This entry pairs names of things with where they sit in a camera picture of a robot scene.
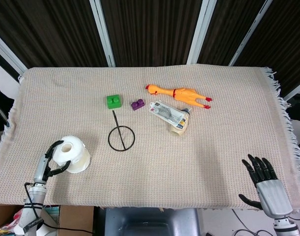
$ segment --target silver robotic arm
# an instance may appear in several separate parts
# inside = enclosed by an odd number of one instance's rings
[[[47,192],[46,182],[48,178],[64,172],[70,165],[70,161],[68,161],[62,168],[53,171],[49,167],[49,162],[53,157],[55,147],[62,143],[63,141],[53,143],[38,162],[34,176],[34,184],[27,192],[27,200],[19,221],[19,226],[23,228],[25,236],[36,236],[37,227],[44,224],[44,220],[40,215]]]
[[[273,227],[277,236],[300,236],[298,226],[288,218],[293,208],[271,163],[265,158],[261,160],[250,154],[248,158],[253,167],[246,160],[243,160],[243,164],[257,189],[260,202],[251,201],[243,194],[239,194],[240,199],[250,206],[263,210],[268,217],[274,219]]]

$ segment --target black cable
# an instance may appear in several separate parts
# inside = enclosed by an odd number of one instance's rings
[[[268,233],[269,235],[273,236],[273,234],[271,234],[269,231],[266,231],[266,230],[258,230],[257,233],[256,233],[256,236],[259,236],[259,233],[260,232],[266,232]]]
[[[292,217],[290,217],[290,216],[288,216],[288,218],[290,218],[290,219],[292,219],[292,220],[300,220],[300,219],[292,218]]]
[[[259,233],[260,233],[260,232],[266,232],[266,233],[268,233],[269,235],[273,236],[273,234],[271,234],[270,232],[268,232],[268,231],[266,231],[266,230],[259,230],[259,231],[257,231],[256,233],[253,232],[253,231],[251,231],[250,229],[247,228],[247,226],[246,226],[246,225],[243,223],[243,221],[239,218],[239,216],[237,215],[237,213],[235,212],[235,210],[232,209],[232,211],[234,212],[235,216],[236,216],[237,219],[240,221],[240,223],[242,223],[242,225],[246,228],[246,230],[244,230],[244,229],[237,230],[237,231],[235,232],[234,236],[236,236],[236,234],[237,234],[238,232],[240,232],[240,231],[246,231],[246,232],[248,232],[248,233],[251,233],[251,234],[254,235],[254,236],[259,236]]]
[[[25,183],[24,184],[24,187],[25,187],[25,190],[26,190],[26,193],[27,193],[27,198],[29,199],[30,203],[31,203],[31,206],[32,206],[32,209],[34,211],[34,214],[35,214],[35,217],[38,218],[38,215],[36,213],[36,210],[35,210],[35,207],[34,207],[34,204],[31,200],[31,196],[30,194],[28,193],[28,190],[27,190],[27,186],[28,185],[31,185],[31,183]],[[48,225],[46,224],[45,222],[43,222],[44,225],[46,225],[47,227],[50,227],[52,229],[56,229],[56,230],[69,230],[69,231],[81,231],[81,232],[86,232],[88,234],[93,234],[93,232],[90,232],[90,231],[87,231],[87,230],[78,230],[78,229],[69,229],[69,228],[61,228],[61,227],[54,227],[54,226],[51,226],[51,225]]]
[[[45,222],[43,223],[43,225],[46,225],[47,227],[50,227],[50,228],[56,229],[56,230],[81,231],[81,232],[86,232],[88,234],[93,234],[93,232],[90,232],[90,231],[87,231],[87,230],[76,230],[76,229],[69,229],[69,228],[62,228],[62,227],[50,226],[50,225],[46,224]]]
[[[3,121],[4,121],[4,124],[7,124],[8,118],[7,118],[7,116],[5,115],[5,113],[2,111],[1,108],[0,108],[0,116],[1,116],[1,118],[3,119]]]
[[[29,200],[30,203],[31,203],[32,209],[33,209],[34,214],[35,214],[35,217],[36,217],[36,219],[37,219],[37,218],[38,218],[38,215],[37,215],[37,213],[36,213],[34,204],[33,204],[32,200],[31,200],[31,196],[30,196],[30,194],[28,193],[28,190],[27,190],[27,186],[28,186],[28,185],[31,185],[31,184],[30,184],[30,183],[25,183],[25,184],[24,184],[24,189],[26,190],[27,198],[28,198],[28,200]]]
[[[255,235],[255,232],[251,231],[250,229],[247,228],[247,226],[243,223],[243,221],[238,217],[237,213],[235,212],[234,209],[232,209],[232,211],[234,212],[235,216],[237,217],[237,219],[240,221],[240,223],[243,224],[243,226],[250,232],[252,232],[253,235]]]
[[[246,231],[246,232],[248,232],[248,233],[250,233],[250,234],[256,236],[256,234],[255,234],[254,232],[252,232],[252,231],[250,231],[250,230],[244,230],[244,229],[237,230],[237,231],[234,233],[234,236],[236,236],[236,234],[239,233],[240,231]]]

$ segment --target orange rubber chicken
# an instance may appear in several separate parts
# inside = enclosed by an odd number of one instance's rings
[[[202,96],[202,95],[196,93],[196,91],[194,89],[190,89],[190,88],[164,89],[164,88],[160,88],[156,85],[147,85],[145,87],[145,89],[147,89],[150,94],[154,94],[154,95],[157,95],[159,93],[167,94],[169,96],[173,96],[173,98],[175,98],[178,101],[182,101],[182,102],[188,103],[190,105],[198,106],[198,107],[202,107],[202,108],[206,108],[206,109],[210,109],[210,106],[200,104],[200,103],[196,102],[196,99],[200,98],[200,99],[204,99],[208,102],[212,101],[211,98]]]

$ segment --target cardboard box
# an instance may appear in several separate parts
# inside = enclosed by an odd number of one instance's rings
[[[60,206],[59,227],[93,230],[93,211],[92,206]],[[59,230],[59,236],[89,236],[88,233],[80,231]]]
[[[0,227],[11,222],[14,214],[17,213],[22,207],[23,206],[0,204]]]

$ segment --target towel fringe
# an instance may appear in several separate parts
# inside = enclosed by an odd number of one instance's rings
[[[298,146],[297,138],[294,134],[294,129],[291,123],[291,119],[286,112],[286,109],[291,106],[291,104],[287,103],[282,97],[280,97],[280,84],[277,80],[274,79],[274,74],[271,68],[264,67],[263,72],[266,74],[267,77],[270,78],[271,85],[275,88],[275,94],[277,96],[277,99],[280,104],[280,108],[282,111],[282,115],[285,118],[285,124],[287,128],[287,132],[289,134],[290,142],[291,142],[291,149],[295,155],[295,163],[296,163],[296,168],[297,168],[297,178],[300,179],[300,148]]]
[[[24,77],[23,77],[23,76],[21,76],[21,75],[19,75],[19,76],[18,76],[18,80],[19,80],[19,84],[21,84],[21,83],[22,83],[22,81],[24,80]]]

